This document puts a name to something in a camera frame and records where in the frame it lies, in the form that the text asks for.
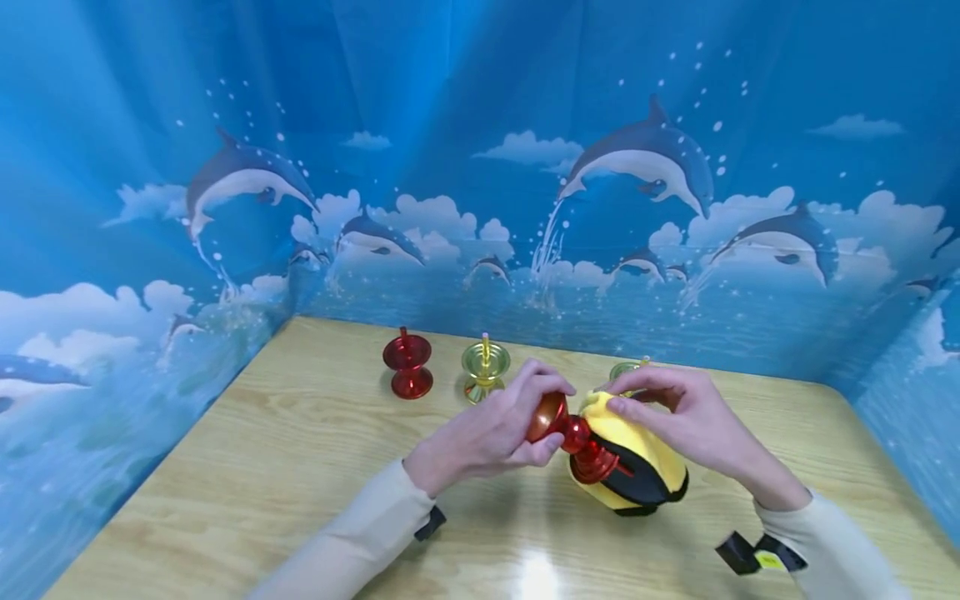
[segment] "beige sleeve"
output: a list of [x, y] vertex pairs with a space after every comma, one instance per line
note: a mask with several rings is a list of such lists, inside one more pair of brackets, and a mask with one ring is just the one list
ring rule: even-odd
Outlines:
[[880, 551], [835, 504], [814, 493], [793, 513], [775, 513], [755, 504], [764, 531], [796, 552], [807, 568], [793, 573], [809, 600], [906, 600]]
[[433, 506], [401, 461], [391, 463], [249, 600], [349, 600], [413, 541]]

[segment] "table surface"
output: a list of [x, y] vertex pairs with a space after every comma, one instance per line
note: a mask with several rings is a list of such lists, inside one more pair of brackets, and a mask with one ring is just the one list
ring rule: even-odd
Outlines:
[[[368, 478], [466, 408], [460, 355], [473, 340], [424, 334], [433, 390], [404, 401], [380, 359], [396, 331], [290, 322], [83, 552], [56, 600], [243, 598]], [[585, 392], [622, 359], [504, 345]], [[955, 598], [957, 552], [860, 424], [823, 386], [714, 372], [736, 413], [805, 482], [850, 513], [917, 598]], [[412, 543], [362, 598], [797, 598], [786, 574], [735, 576], [713, 548], [759, 524], [744, 491], [690, 467], [683, 502], [615, 516], [563, 461], [441, 496], [449, 522]]]

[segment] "yellow fabric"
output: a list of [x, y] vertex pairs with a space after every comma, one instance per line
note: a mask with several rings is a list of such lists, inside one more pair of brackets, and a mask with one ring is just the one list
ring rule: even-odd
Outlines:
[[[679, 490], [686, 478], [684, 461], [670, 446], [664, 444], [646, 428], [627, 422], [610, 412], [607, 409], [607, 402], [612, 397], [606, 392], [594, 392], [584, 400], [580, 407], [580, 415], [587, 420], [590, 431], [608, 442], [630, 449], [653, 466], [668, 490], [672, 492]], [[569, 461], [567, 461], [567, 470], [569, 470]], [[574, 482], [615, 511], [638, 506], [620, 497], [602, 483], [585, 486], [576, 479]]]

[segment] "red knob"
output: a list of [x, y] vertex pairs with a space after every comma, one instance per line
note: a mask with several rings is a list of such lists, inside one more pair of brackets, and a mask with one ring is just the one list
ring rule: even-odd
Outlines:
[[606, 479], [620, 462], [619, 457], [590, 436], [587, 421], [567, 411], [566, 396], [560, 392], [543, 395], [527, 428], [526, 440], [539, 442], [551, 433], [564, 434], [560, 448], [570, 453], [570, 470], [584, 485]]
[[398, 397], [413, 400], [424, 396], [433, 387], [433, 373], [424, 365], [433, 352], [430, 342], [419, 335], [400, 328], [400, 335], [383, 349], [383, 364], [396, 371], [390, 380], [390, 389]]

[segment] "finger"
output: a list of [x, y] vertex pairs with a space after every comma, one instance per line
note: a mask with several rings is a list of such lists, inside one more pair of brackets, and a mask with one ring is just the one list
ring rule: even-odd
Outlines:
[[539, 442], [522, 443], [507, 459], [511, 467], [546, 467], [553, 455], [564, 443], [564, 434], [551, 433]]
[[607, 392], [619, 396], [632, 390], [674, 390], [681, 394], [694, 372], [645, 365], [617, 377]]
[[664, 390], [640, 390], [639, 392], [630, 394], [630, 397], [638, 402], [645, 402], [647, 404], [657, 403], [665, 406], [670, 409], [671, 413], [677, 412], [677, 405], [680, 403], [680, 399], [676, 394]]
[[533, 375], [520, 388], [516, 398], [516, 406], [524, 414], [533, 413], [540, 404], [540, 399], [544, 394], [550, 392], [560, 392], [566, 396], [575, 396], [576, 388], [570, 385], [563, 375], [559, 373]]
[[510, 385], [517, 385], [522, 387], [523, 384], [527, 382], [530, 377], [536, 374], [552, 374], [557, 372], [556, 369], [548, 365], [544, 365], [542, 362], [536, 358], [528, 358], [523, 361], [523, 365], [520, 367], [520, 370], [516, 373], [514, 380], [510, 382]]
[[643, 402], [630, 398], [616, 397], [607, 402], [607, 408], [619, 417], [643, 425], [655, 435], [663, 437], [668, 433], [675, 419], [673, 415], [662, 413]]

